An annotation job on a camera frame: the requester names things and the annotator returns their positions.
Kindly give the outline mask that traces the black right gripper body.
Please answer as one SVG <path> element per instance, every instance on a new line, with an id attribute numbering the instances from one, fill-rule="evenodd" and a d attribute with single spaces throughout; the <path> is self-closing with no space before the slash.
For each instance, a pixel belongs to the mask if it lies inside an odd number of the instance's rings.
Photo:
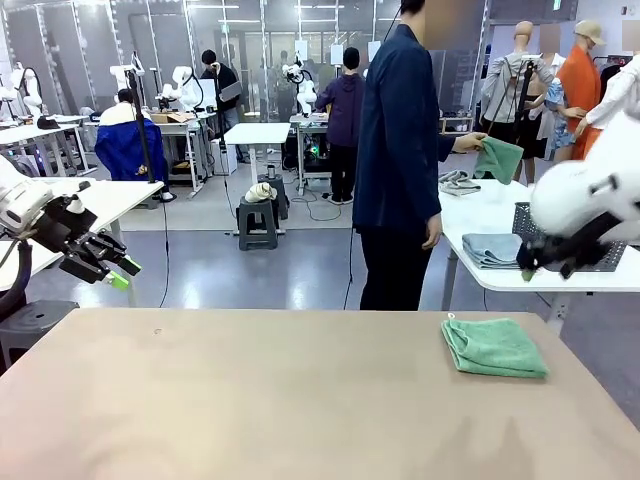
<path id="1" fill-rule="evenodd" d="M 607 253 L 607 247 L 598 242 L 579 245 L 572 239 L 552 236 L 536 239 L 529 247 L 543 249 L 541 268 L 558 263 L 561 274 L 573 274 L 583 267 L 596 265 Z"/>

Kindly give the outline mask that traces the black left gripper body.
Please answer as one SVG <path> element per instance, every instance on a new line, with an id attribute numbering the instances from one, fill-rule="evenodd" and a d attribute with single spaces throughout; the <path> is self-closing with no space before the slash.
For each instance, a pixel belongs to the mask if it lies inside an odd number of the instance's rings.
<path id="1" fill-rule="evenodd" d="M 96 219 L 80 198 L 54 198 L 31 227 L 31 239 L 51 252 L 77 253 L 88 259 L 90 228 Z"/>

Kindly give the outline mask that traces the person's right hand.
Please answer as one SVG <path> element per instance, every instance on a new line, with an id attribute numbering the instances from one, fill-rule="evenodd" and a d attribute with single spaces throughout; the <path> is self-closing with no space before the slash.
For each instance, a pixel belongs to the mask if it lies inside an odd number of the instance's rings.
<path id="1" fill-rule="evenodd" d="M 423 250 L 433 249 L 438 243 L 443 233 L 441 214 L 432 216 L 426 223 L 426 240 L 422 244 Z"/>

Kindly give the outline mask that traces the person's left hand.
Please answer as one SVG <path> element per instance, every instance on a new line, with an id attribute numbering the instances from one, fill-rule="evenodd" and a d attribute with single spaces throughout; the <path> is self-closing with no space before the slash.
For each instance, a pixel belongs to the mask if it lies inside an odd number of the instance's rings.
<path id="1" fill-rule="evenodd" d="M 484 148 L 483 140 L 487 137 L 486 133 L 470 132 L 466 135 L 458 136 L 454 140 L 452 151 L 455 153 L 464 153 L 467 151 L 477 151 Z"/>

